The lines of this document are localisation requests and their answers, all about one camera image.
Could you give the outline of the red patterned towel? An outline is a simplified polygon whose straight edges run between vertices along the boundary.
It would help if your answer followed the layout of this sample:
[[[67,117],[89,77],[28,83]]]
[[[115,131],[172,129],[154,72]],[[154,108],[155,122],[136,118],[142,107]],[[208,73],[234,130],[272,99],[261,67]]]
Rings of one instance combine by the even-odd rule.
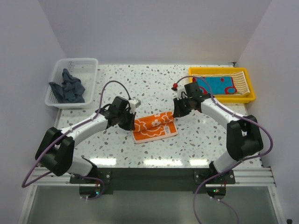
[[[192,78],[193,82],[197,82],[203,94],[210,93],[211,87],[214,95],[230,95],[237,93],[234,81],[230,76],[212,76]]]

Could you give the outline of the orange white patterned cloth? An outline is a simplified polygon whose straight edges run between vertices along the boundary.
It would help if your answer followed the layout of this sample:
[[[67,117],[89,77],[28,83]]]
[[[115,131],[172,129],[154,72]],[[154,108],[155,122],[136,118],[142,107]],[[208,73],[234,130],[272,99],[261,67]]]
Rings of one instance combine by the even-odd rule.
[[[133,139],[136,144],[173,137],[178,134],[173,112],[163,112],[135,120]]]

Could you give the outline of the yellow striped Doraemon towel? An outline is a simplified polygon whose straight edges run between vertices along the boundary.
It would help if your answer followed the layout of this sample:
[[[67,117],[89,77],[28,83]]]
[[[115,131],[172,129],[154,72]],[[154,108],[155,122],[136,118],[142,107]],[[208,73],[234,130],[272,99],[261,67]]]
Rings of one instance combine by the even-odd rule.
[[[246,77],[243,71],[241,72],[234,72],[234,73],[227,73],[227,74],[194,74],[194,76],[199,77],[212,77],[212,76],[230,76],[234,81],[234,85],[237,89],[237,93],[230,94],[230,95],[216,95],[216,96],[236,96],[236,97],[243,97],[250,93],[249,86],[246,81]]]

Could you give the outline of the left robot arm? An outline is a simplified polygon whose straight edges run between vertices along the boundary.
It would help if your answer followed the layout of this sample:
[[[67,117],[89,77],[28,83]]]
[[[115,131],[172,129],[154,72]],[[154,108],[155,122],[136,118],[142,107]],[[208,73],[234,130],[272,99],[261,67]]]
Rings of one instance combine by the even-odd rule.
[[[138,99],[115,97],[111,104],[97,110],[90,117],[70,127],[47,130],[37,150],[35,160],[56,176],[65,173],[80,175],[86,183],[97,178],[96,165],[91,161],[74,156],[75,147],[92,135],[118,125],[126,131],[135,129]]]

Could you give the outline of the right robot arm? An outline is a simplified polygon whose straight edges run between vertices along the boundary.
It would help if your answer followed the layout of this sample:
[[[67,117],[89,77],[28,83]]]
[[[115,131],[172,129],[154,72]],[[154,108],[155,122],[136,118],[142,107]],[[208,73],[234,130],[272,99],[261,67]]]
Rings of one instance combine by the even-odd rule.
[[[226,151],[209,164],[208,178],[211,182],[219,183],[225,177],[225,170],[263,149],[262,137],[254,116],[244,116],[232,111],[210,93],[203,93],[196,82],[184,86],[174,83],[172,90],[177,94],[173,99],[173,117],[181,118],[189,115],[192,110],[197,110],[213,118],[226,130]]]

